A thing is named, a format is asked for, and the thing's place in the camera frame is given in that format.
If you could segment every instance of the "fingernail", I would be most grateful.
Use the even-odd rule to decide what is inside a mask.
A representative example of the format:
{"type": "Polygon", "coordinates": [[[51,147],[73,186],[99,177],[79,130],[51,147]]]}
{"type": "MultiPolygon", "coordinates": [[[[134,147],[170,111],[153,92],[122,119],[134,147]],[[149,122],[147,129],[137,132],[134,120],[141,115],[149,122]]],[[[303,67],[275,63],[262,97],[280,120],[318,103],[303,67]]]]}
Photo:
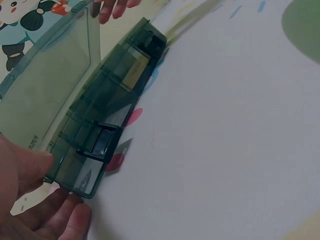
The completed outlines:
{"type": "Polygon", "coordinates": [[[100,11],[100,14],[107,14],[107,13],[109,13],[109,9],[106,7],[103,7],[100,11]]]}

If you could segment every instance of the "blue mark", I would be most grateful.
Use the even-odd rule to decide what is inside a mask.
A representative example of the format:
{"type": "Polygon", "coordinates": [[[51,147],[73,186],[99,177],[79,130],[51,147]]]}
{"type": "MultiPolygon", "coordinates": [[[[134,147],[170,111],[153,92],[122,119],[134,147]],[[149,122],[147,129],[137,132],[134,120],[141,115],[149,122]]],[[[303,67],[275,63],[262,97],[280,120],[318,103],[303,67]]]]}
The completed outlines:
{"type": "Polygon", "coordinates": [[[258,8],[258,13],[261,13],[261,12],[264,10],[265,5],[266,5],[266,1],[262,1],[262,2],[260,3],[260,6],[259,6],[259,8],[258,8]]]}
{"type": "Polygon", "coordinates": [[[231,14],[231,16],[229,17],[229,19],[233,19],[234,16],[237,14],[237,12],[239,12],[239,10],[242,8],[242,5],[238,6],[236,8],[236,10],[231,14]]]}
{"type": "Polygon", "coordinates": [[[219,8],[221,8],[223,6],[223,4],[221,5],[221,6],[218,6],[217,8],[215,8],[215,9],[213,9],[211,12],[213,13],[213,12],[215,12],[215,11],[217,11],[219,8]]]}
{"type": "Polygon", "coordinates": [[[159,76],[159,68],[161,67],[161,65],[164,63],[164,59],[162,59],[161,62],[158,63],[158,65],[156,66],[155,70],[153,71],[151,77],[151,81],[147,83],[147,85],[145,86],[143,92],[141,95],[145,94],[146,91],[149,90],[149,88],[155,83],[155,81],[157,80],[158,76],[159,76]]]}

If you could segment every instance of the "finger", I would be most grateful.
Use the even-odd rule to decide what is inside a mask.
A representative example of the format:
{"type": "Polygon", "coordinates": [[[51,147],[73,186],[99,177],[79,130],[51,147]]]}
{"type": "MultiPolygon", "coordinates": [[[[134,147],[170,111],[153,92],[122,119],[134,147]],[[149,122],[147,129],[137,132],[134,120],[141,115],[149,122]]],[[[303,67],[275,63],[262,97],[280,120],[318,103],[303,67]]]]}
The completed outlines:
{"type": "Polygon", "coordinates": [[[127,1],[128,0],[118,0],[112,13],[114,19],[122,17],[127,8],[127,1]]]}
{"type": "Polygon", "coordinates": [[[60,209],[68,196],[67,191],[59,188],[38,205],[16,215],[16,217],[28,228],[35,231],[60,209]]]}
{"type": "Polygon", "coordinates": [[[56,214],[38,229],[36,233],[45,239],[58,239],[66,230],[69,218],[75,207],[80,203],[82,203],[82,200],[79,196],[70,195],[56,214]]]}
{"type": "Polygon", "coordinates": [[[40,188],[43,184],[44,184],[44,181],[42,178],[32,182],[29,182],[29,181],[19,182],[18,195],[16,199],[18,200],[23,195],[33,192],[34,190],[40,188]]]}
{"type": "Polygon", "coordinates": [[[126,6],[128,8],[133,8],[133,7],[138,6],[140,3],[141,3],[141,0],[128,0],[126,6]]]}
{"type": "Polygon", "coordinates": [[[100,13],[101,0],[94,0],[91,5],[91,16],[96,18],[100,13]]]}
{"type": "Polygon", "coordinates": [[[79,204],[75,207],[64,233],[59,240],[82,240],[84,239],[91,217],[91,210],[86,204],[79,204]]]}
{"type": "Polygon", "coordinates": [[[20,181],[37,180],[45,176],[53,164],[53,157],[48,152],[38,152],[25,149],[13,144],[8,139],[0,136],[0,138],[10,148],[15,155],[18,170],[18,178],[20,181]]]}
{"type": "Polygon", "coordinates": [[[116,0],[104,0],[103,6],[99,15],[100,24],[105,24],[109,21],[112,11],[114,9],[116,0]]]}

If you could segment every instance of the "hand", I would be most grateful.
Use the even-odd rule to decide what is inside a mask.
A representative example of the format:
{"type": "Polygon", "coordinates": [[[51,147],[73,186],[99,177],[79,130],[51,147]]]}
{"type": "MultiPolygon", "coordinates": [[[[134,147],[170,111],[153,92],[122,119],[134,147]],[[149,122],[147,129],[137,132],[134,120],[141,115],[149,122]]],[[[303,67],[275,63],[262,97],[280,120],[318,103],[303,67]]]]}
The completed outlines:
{"type": "Polygon", "coordinates": [[[126,8],[138,6],[140,2],[141,0],[94,0],[91,15],[94,18],[99,15],[100,24],[105,24],[109,21],[111,14],[114,19],[118,19],[124,14],[126,8]]]}
{"type": "Polygon", "coordinates": [[[12,216],[15,201],[43,184],[49,153],[24,149],[0,134],[0,240],[82,240],[91,210],[80,197],[57,189],[38,205],[12,216]]]}

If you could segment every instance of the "plastic lid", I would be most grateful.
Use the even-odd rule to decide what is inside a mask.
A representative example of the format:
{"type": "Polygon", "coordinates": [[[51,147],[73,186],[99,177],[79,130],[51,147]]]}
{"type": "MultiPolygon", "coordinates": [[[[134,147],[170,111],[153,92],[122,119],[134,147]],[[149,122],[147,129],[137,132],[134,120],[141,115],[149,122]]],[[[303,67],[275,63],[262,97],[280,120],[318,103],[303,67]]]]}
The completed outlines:
{"type": "Polygon", "coordinates": [[[88,3],[81,1],[54,24],[0,84],[0,130],[15,144],[39,149],[91,66],[88,3]]]}

